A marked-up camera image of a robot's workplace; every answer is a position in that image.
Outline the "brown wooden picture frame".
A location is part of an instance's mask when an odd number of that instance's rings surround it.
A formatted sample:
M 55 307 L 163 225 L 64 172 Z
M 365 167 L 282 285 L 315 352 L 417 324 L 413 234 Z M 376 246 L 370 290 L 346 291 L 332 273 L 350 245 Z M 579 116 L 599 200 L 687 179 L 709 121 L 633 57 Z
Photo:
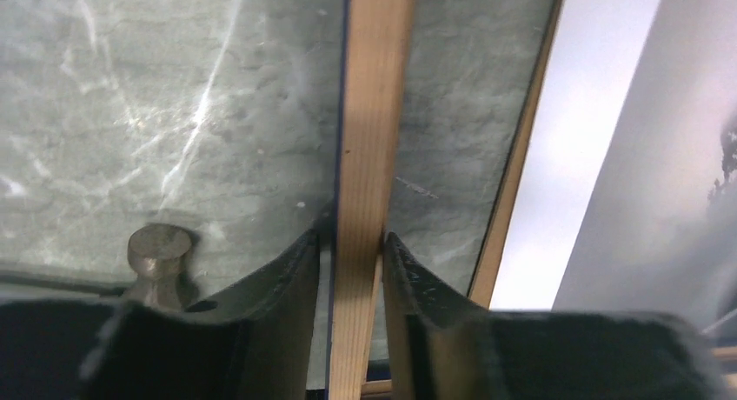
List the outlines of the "brown wooden picture frame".
M 325 396 L 391 390 L 367 380 L 416 0 L 343 0 L 335 233 Z

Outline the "glossy photo white borders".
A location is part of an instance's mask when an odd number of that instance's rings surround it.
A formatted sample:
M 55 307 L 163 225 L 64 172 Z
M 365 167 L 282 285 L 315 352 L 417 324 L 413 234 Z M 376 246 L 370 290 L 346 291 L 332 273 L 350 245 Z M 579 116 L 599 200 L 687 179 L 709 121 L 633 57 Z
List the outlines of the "glossy photo white borders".
M 736 335 L 736 0 L 564 0 L 490 301 Z

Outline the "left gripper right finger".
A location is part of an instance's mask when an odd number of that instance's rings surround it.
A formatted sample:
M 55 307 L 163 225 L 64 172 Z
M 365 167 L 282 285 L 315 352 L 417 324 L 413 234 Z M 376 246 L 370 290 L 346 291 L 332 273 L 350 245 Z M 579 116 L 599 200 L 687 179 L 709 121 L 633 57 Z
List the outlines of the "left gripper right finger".
M 723 399 L 727 382 L 688 323 L 652 312 L 492 311 L 383 246 L 396 399 Z

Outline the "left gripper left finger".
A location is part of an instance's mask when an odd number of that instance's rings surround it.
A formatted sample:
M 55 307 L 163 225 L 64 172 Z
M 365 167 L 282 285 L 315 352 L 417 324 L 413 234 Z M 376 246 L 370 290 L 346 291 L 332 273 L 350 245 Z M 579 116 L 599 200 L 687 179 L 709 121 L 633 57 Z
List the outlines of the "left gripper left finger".
M 4 399 L 303 399 L 320 239 L 182 312 L 98 298 L 1 303 Z

